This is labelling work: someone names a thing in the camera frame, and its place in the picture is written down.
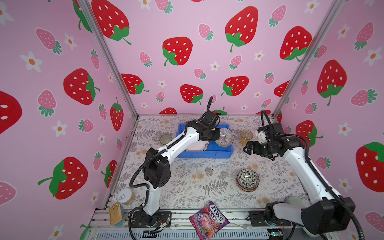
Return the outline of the black leaf pattern pink bowl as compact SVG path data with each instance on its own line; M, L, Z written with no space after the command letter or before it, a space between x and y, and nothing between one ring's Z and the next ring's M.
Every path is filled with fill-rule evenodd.
M241 190L245 192L253 192L260 184L260 177L253 170L243 169L238 172L236 181Z

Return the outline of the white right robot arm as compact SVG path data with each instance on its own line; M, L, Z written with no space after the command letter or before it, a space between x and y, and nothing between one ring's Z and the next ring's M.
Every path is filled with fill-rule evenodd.
M258 140L249 141L243 151L270 160L283 157L294 169L311 205L296 207L285 202L267 204L265 218L286 220L302 226L313 235L344 231L350 221L357 222L356 208L351 198L344 198L334 190L312 163L309 142L298 135L285 134L281 124L270 124L258 129Z

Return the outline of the zigzag rim white plate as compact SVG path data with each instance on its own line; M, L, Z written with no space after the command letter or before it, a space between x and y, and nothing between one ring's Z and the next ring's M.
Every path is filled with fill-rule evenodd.
M210 142L206 142L206 141L197 141L193 144L191 144L190 146L188 146L185 151L186 152L204 152L208 146L209 146Z

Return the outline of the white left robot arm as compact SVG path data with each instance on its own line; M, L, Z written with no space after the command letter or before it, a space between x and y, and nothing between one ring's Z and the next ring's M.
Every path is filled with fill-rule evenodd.
M145 202L131 211L129 217L135 212L139 220L147 226L153 226L158 220L160 212L160 196L162 187L171 178L171 164L189 146L198 142L215 142L220 139L220 117L206 110L197 120L185 123L184 130L159 149L150 148L146 153L144 162L133 174L129 187L146 189Z

